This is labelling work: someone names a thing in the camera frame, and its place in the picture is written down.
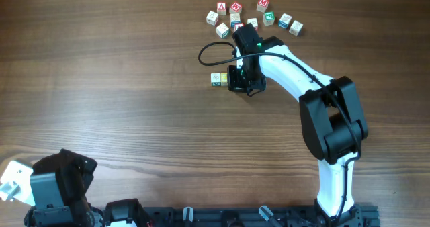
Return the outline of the yellow block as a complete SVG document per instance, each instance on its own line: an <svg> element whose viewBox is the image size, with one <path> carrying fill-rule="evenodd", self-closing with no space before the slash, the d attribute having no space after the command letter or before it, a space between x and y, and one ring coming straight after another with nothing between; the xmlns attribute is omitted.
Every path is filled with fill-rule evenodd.
<svg viewBox="0 0 430 227"><path fill-rule="evenodd" d="M228 73L221 73L221 78L220 78L220 82L222 86L227 86L228 85Z"/></svg>

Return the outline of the green V block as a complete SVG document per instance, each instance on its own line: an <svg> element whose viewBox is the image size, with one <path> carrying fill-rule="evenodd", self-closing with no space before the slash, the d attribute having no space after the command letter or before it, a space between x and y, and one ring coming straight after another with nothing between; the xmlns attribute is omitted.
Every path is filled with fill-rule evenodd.
<svg viewBox="0 0 430 227"><path fill-rule="evenodd" d="M221 73L212 73L211 74L211 85L213 87L215 86L221 86Z"/></svg>

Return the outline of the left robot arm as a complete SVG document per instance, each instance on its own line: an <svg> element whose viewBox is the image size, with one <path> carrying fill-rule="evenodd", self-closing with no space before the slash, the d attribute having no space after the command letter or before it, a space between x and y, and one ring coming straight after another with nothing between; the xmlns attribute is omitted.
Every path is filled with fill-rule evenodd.
<svg viewBox="0 0 430 227"><path fill-rule="evenodd" d="M104 210L85 196L97 162L62 149L36 162L30 175L34 205L25 226L152 226L153 220L137 199L110 202Z"/></svg>

